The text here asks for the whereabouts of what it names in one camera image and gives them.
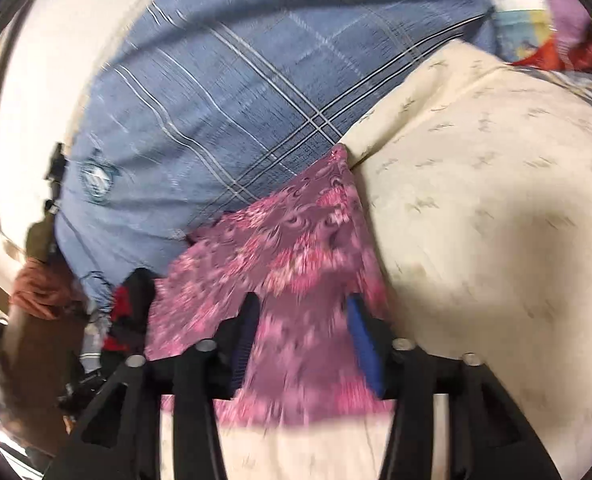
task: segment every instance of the floral pattern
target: floral pattern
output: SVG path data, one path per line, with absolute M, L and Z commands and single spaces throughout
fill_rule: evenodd
M 213 335 L 249 290 L 263 302 L 245 383 L 216 403 L 221 424 L 302 425 L 391 408 L 368 390 L 343 313 L 351 292 L 386 311 L 346 158 L 338 145 L 284 189 L 193 232 L 195 244 L 157 281 L 150 359 Z

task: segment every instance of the screw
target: screw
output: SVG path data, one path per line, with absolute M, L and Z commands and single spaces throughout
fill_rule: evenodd
M 129 368 L 140 368 L 143 364 L 145 364 L 147 360 L 145 359 L 144 355 L 134 354 L 127 357 L 125 364 Z
M 402 337 L 399 337 L 391 341 L 391 346 L 394 350 L 397 350 L 399 352 L 406 352 L 408 350 L 413 350 L 415 348 L 415 343 L 410 339 L 404 339 Z
M 467 366 L 480 366 L 482 364 L 482 359 L 480 359 L 480 357 L 478 357 L 476 354 L 472 353 L 464 354 L 462 356 L 462 360 Z
M 201 339 L 196 343 L 196 349 L 199 352 L 211 352 L 215 350 L 217 347 L 216 342 L 214 339 Z

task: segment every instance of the plaid pattern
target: plaid pattern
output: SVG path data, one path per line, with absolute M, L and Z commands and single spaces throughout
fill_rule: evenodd
M 154 0 L 93 82 L 56 222 L 103 306 L 184 233 L 266 196 L 453 38 L 493 50 L 487 0 Z

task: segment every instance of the purple cloth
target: purple cloth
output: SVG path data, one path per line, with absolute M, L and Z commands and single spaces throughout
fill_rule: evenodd
M 362 292 L 382 317 L 385 287 L 346 150 L 213 227 L 158 280 L 147 356 L 180 354 L 236 316 L 253 290 L 263 310 L 245 383 L 217 401 L 221 424 L 298 425 L 390 410 L 368 389 L 343 302 Z
M 578 0 L 548 0 L 556 29 L 558 51 L 563 56 L 586 39 L 591 17 Z

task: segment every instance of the cream fabric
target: cream fabric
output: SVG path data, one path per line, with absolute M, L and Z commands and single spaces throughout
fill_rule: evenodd
M 592 107 L 453 41 L 341 142 L 397 331 L 435 354 L 480 354 L 562 478 L 581 478 L 592 464 Z M 221 428 L 228 476 L 375 479 L 389 422 Z M 170 424 L 164 415 L 163 478 Z

